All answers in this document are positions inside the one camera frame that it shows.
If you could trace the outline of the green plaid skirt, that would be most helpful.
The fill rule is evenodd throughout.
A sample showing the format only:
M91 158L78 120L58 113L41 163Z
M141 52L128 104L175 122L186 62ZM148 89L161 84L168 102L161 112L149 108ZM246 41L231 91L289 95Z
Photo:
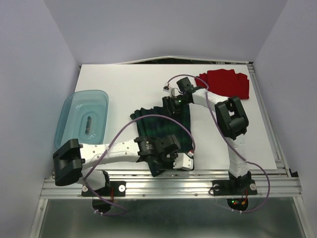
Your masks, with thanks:
M153 177L165 171L151 169L151 162L172 153L188 153L195 146L191 134L191 116L189 106L180 114L170 116L163 107L135 110L130 118L136 121L141 146L140 162L146 162Z

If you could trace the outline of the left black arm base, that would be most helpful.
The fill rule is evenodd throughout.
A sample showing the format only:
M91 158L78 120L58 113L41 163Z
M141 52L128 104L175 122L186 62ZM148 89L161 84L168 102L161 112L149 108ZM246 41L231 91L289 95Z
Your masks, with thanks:
M101 216L119 216L127 212L127 209L115 203L115 197L124 197L126 182L113 181L105 171L93 171L83 181L81 196L92 197L92 208L95 214Z

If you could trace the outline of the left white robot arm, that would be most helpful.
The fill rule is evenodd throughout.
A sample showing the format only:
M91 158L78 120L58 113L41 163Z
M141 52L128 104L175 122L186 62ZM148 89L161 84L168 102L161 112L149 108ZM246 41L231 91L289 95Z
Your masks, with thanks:
M125 142L110 144L84 144L70 139L53 154L56 186L74 183L90 187L98 195L110 191L110 181L98 165L146 162L165 165L178 157L181 146L175 135L164 138L141 136Z

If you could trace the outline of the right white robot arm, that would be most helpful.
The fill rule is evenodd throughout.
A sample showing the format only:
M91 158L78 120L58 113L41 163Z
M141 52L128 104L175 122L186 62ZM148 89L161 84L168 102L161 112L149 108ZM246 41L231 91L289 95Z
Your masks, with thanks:
M170 115L179 114L188 104L196 104L209 109L215 125L227 144L229 156L229 179L216 182L223 184L233 193L245 190L251 181L251 173L245 158L245 134L249 120L237 96L224 97L202 86L194 86L187 75L177 81L177 88L165 84L163 90L168 92L163 97L163 107Z

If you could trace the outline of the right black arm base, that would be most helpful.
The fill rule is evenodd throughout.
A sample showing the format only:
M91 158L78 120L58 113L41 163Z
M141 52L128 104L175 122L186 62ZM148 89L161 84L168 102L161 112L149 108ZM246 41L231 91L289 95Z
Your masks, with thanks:
M228 206L234 211L245 212L249 205L248 197L257 195L257 186L251 172L235 177L232 173L229 179L213 180L209 194L213 196L229 196Z

